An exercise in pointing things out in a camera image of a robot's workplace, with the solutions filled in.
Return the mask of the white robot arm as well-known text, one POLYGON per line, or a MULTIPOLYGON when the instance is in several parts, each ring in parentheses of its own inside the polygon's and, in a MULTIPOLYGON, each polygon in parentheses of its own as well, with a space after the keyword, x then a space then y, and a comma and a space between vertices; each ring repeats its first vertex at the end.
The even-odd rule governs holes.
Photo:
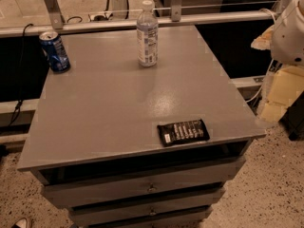
POLYGON ((304 66, 304 0, 292 0, 275 21, 271 55, 282 64, 304 66))

